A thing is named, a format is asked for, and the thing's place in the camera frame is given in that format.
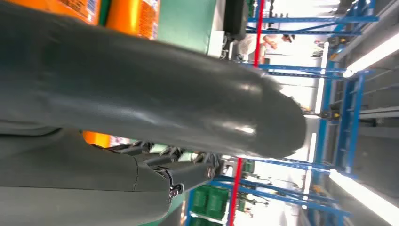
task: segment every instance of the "mechanical arm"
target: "mechanical arm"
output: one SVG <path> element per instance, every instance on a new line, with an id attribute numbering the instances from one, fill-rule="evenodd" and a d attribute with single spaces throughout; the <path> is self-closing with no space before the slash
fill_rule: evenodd
<path id="1" fill-rule="evenodd" d="M 138 225 L 215 175 L 81 130 L 235 156 L 303 144 L 301 109 L 261 71 L 1 0 L 0 28 L 0 225 Z"/>

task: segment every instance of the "green plastic bin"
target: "green plastic bin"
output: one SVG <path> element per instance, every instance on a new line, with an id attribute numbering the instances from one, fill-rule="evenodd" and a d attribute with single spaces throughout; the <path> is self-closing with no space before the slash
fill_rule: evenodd
<path id="1" fill-rule="evenodd" d="M 200 186 L 194 190 L 192 198 L 192 211 L 201 215 L 207 213 L 207 202 L 211 186 Z"/>
<path id="2" fill-rule="evenodd" d="M 213 219 L 223 219 L 228 199 L 228 190 L 212 187 L 209 191 L 206 215 Z"/>

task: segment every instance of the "gray plastic housing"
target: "gray plastic housing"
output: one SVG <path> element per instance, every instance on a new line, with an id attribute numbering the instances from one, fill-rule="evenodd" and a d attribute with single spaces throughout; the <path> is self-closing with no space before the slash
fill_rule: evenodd
<path id="1" fill-rule="evenodd" d="M 169 179 L 76 130 L 1 136 L 0 146 L 0 225 L 134 226 L 169 209 Z"/>

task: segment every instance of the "green crate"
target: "green crate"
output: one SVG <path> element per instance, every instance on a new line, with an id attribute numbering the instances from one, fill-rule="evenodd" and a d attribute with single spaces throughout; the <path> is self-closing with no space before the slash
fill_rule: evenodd
<path id="1" fill-rule="evenodd" d="M 254 8 L 255 8 L 254 3 L 255 3 L 255 0 L 247 0 L 249 17 L 254 17 Z"/>
<path id="2" fill-rule="evenodd" d="M 191 218 L 190 226 L 209 226 L 209 221 L 202 218 Z"/>
<path id="3" fill-rule="evenodd" d="M 192 211 L 194 213 L 206 215 L 210 189 L 211 186 L 204 185 L 194 190 L 192 198 Z"/>
<path id="4" fill-rule="evenodd" d="M 254 173 L 255 172 L 255 161 L 251 161 L 251 160 L 246 160 L 244 162 L 244 167 L 243 167 L 243 172 L 246 173 Z"/>
<path id="5" fill-rule="evenodd" d="M 206 215 L 213 219 L 223 219 L 228 199 L 228 190 L 212 187 L 209 191 Z"/>

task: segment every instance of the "orange label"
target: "orange label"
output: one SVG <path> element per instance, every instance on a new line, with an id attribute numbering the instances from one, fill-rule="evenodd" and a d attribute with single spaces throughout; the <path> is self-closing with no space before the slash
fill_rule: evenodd
<path id="1" fill-rule="evenodd" d="M 154 27 L 154 24 L 157 24 L 156 19 L 157 12 L 151 5 L 143 1 L 141 5 L 141 14 L 139 19 L 139 33 L 141 36 L 152 40 L 156 39 L 156 37 L 154 37 L 153 35 L 154 29 L 157 28 Z"/>

